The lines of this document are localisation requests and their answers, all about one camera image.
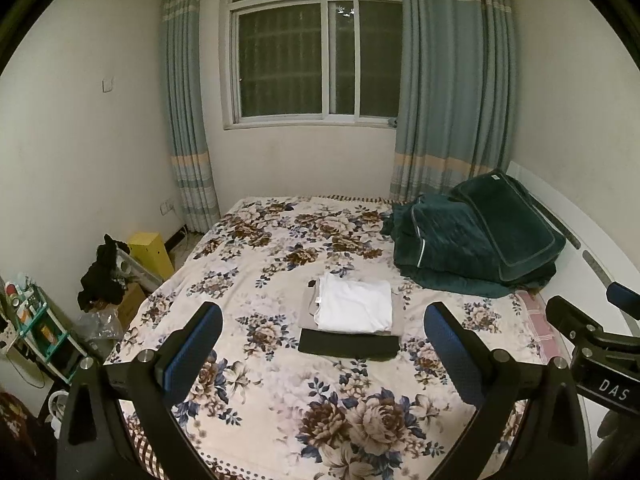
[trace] stack of folded clothes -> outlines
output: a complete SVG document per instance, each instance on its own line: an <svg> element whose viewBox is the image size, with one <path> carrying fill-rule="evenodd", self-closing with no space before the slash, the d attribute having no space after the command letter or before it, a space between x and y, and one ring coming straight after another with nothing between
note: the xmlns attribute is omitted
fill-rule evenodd
<svg viewBox="0 0 640 480"><path fill-rule="evenodd" d="M566 242L525 187L500 170L446 195L394 204L382 234L393 238L403 276L425 288L486 298L546 285Z"/></svg>
<svg viewBox="0 0 640 480"><path fill-rule="evenodd" d="M356 359L391 359L404 329L402 297L388 282L355 282L326 273L303 294L298 350Z"/></svg>

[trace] striped curtain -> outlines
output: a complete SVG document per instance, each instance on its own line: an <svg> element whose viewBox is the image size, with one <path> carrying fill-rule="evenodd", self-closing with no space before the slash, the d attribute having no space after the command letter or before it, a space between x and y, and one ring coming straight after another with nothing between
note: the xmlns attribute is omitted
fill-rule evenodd
<svg viewBox="0 0 640 480"><path fill-rule="evenodd" d="M393 200L445 192L510 161L510 0L402 0Z"/></svg>
<svg viewBox="0 0 640 480"><path fill-rule="evenodd" d="M200 0L162 1L162 86L169 146L187 227L205 233L220 218L202 119Z"/></svg>

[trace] light switch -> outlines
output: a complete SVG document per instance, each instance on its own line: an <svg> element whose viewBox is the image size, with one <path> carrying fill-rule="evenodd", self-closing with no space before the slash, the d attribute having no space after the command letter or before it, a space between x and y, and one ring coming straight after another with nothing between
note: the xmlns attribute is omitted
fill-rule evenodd
<svg viewBox="0 0 640 480"><path fill-rule="evenodd" d="M113 90L113 77L108 77L102 80L102 92L107 93Z"/></svg>

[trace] clear plastic bag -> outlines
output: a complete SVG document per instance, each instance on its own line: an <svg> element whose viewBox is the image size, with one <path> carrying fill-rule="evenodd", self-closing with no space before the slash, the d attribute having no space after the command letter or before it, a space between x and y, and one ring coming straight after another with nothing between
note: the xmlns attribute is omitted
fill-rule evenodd
<svg viewBox="0 0 640 480"><path fill-rule="evenodd" d="M76 332L88 342L107 339L120 341L124 337L118 311L112 306L82 314L76 324Z"/></svg>

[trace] floor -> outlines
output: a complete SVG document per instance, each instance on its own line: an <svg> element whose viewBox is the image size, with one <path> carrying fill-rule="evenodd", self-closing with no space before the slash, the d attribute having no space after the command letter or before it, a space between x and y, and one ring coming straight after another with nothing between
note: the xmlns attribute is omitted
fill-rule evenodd
<svg viewBox="0 0 640 480"><path fill-rule="evenodd" d="M169 251L169 259L174 264L174 269L182 267L193 248L202 238L200 233L188 233L173 249Z"/></svg>

